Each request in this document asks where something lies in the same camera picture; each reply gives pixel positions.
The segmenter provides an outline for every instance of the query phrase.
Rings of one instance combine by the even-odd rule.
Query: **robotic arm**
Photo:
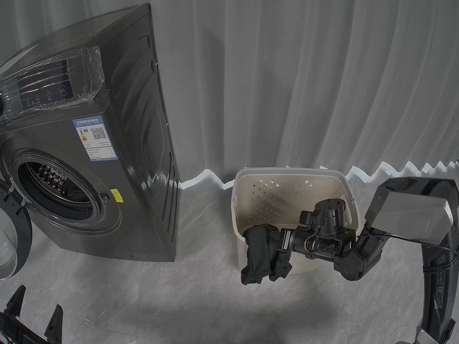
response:
[[[390,237],[422,244],[424,312],[414,344],[444,344],[455,325],[451,314],[459,274],[458,205],[454,180],[391,178],[378,187],[357,241],[355,230],[345,227],[341,199],[317,203],[313,212],[301,212],[301,226],[271,236],[279,240],[279,251],[333,262],[351,281],[378,263]]]

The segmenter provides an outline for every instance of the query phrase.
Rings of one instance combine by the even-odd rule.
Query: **washing machine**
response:
[[[0,67],[0,279],[31,223],[63,249],[174,261],[179,174],[149,4],[59,30]]]

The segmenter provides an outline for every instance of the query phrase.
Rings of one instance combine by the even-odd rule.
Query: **laundry basket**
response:
[[[245,168],[238,172],[231,195],[233,230],[236,234],[239,269],[247,265],[247,244],[242,234],[257,224],[296,228],[302,210],[313,211],[324,199],[346,201],[345,224],[360,230],[359,211],[344,175],[313,168]],[[322,260],[292,253],[290,274],[313,271]]]

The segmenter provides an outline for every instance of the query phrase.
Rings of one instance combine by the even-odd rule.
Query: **marble floor tile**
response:
[[[350,177],[364,222],[377,185]],[[349,282],[314,272],[244,286],[237,265],[231,189],[212,179],[183,190],[175,263],[119,261],[62,250],[33,227],[24,268],[0,282],[0,309],[20,284],[21,315],[42,335],[56,304],[65,343],[394,344],[412,342],[422,315],[421,248],[390,240],[380,262]],[[459,321],[459,305],[453,318]],[[459,342],[459,330],[451,343]]]

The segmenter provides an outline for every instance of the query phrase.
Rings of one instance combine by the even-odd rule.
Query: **yellow warning sticker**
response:
[[[122,203],[123,202],[123,198],[121,197],[121,194],[119,193],[119,191],[116,189],[116,188],[112,188],[110,190],[113,194],[113,196],[115,197],[115,200],[117,203]]]

